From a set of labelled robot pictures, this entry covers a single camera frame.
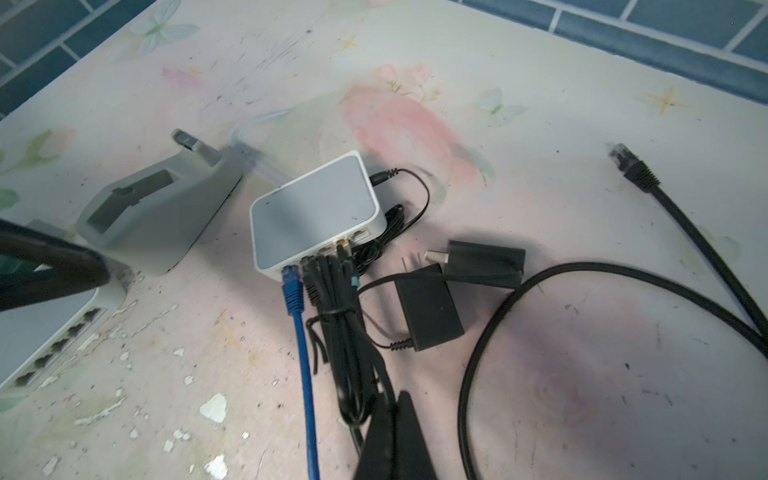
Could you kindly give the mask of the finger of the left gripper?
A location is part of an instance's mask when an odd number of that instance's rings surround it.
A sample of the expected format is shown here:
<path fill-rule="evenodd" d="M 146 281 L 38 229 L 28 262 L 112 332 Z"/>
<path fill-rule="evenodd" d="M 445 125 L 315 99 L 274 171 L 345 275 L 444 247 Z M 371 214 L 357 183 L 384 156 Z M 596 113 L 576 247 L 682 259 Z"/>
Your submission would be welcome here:
<path fill-rule="evenodd" d="M 45 268 L 1 276 L 1 309 L 12 310 L 106 285 L 111 273 L 97 252 L 3 220 L 1 254 Z"/>

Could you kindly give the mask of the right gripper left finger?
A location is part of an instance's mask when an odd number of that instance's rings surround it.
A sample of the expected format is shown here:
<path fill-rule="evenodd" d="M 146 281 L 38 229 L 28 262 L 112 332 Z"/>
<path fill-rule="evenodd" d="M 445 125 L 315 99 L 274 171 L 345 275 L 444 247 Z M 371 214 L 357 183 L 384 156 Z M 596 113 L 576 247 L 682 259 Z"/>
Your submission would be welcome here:
<path fill-rule="evenodd" d="M 395 464 L 395 416 L 384 394 L 374 405 L 354 480 L 391 480 Z"/>

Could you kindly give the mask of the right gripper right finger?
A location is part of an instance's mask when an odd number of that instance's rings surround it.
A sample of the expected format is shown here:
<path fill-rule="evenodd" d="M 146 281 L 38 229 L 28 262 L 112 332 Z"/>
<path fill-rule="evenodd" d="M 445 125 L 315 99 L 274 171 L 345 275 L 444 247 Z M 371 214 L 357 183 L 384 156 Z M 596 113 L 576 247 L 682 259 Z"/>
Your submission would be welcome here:
<path fill-rule="evenodd" d="M 401 391 L 395 415 L 395 478 L 437 480 L 411 395 Z"/>

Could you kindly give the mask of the black power adapter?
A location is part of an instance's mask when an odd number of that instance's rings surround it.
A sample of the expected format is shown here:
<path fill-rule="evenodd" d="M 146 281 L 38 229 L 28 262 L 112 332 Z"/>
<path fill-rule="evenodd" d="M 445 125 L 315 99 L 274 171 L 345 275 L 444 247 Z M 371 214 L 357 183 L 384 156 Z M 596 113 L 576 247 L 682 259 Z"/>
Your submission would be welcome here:
<path fill-rule="evenodd" d="M 522 283 L 522 249 L 452 240 L 446 252 L 429 251 L 426 266 L 442 268 L 432 278 L 447 283 L 468 283 L 514 290 Z M 416 270 L 395 274 L 391 283 L 414 278 Z M 359 300 L 360 273 L 345 250 L 303 260 L 302 278 L 317 314 L 306 322 L 316 364 L 331 367 L 343 421 L 358 427 L 366 423 L 380 394 L 393 390 L 376 341 L 367 333 Z"/>
<path fill-rule="evenodd" d="M 388 208 L 384 214 L 386 227 L 383 233 L 352 248 L 358 272 L 366 273 L 371 265 L 382 257 L 385 248 L 418 222 L 426 211 L 426 208 L 422 208 L 414 217 L 407 219 L 403 205 L 395 204 Z M 388 345 L 376 343 L 377 347 L 390 351 L 423 351 L 464 335 L 464 328 L 447 283 L 430 276 L 432 273 L 441 272 L 440 266 L 431 264 L 416 270 L 414 278 L 394 282 L 409 336 Z"/>

